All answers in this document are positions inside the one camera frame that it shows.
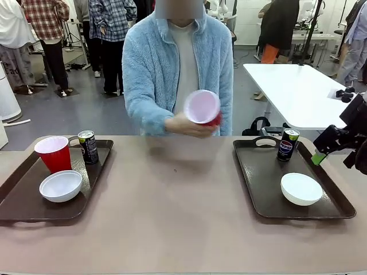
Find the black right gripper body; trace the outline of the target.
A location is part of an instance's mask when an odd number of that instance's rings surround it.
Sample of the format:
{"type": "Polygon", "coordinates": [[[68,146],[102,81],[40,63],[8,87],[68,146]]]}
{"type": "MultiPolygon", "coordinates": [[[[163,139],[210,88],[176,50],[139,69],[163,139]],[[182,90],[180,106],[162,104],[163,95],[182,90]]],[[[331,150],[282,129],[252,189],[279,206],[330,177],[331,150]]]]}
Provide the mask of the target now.
{"type": "Polygon", "coordinates": [[[328,126],[313,142],[318,152],[330,154],[344,149],[357,149],[358,138],[348,126],[328,126]]]}

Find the person's right hand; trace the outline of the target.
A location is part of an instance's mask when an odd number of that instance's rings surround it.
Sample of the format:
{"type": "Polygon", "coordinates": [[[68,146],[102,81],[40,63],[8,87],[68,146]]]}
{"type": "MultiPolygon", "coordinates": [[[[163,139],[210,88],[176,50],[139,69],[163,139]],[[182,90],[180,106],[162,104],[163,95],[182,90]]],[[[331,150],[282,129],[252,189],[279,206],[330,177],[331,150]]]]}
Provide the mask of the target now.
{"type": "Polygon", "coordinates": [[[165,120],[165,130],[170,133],[192,136],[196,138],[208,138],[218,129],[217,125],[204,126],[190,121],[183,112],[165,120]]]}

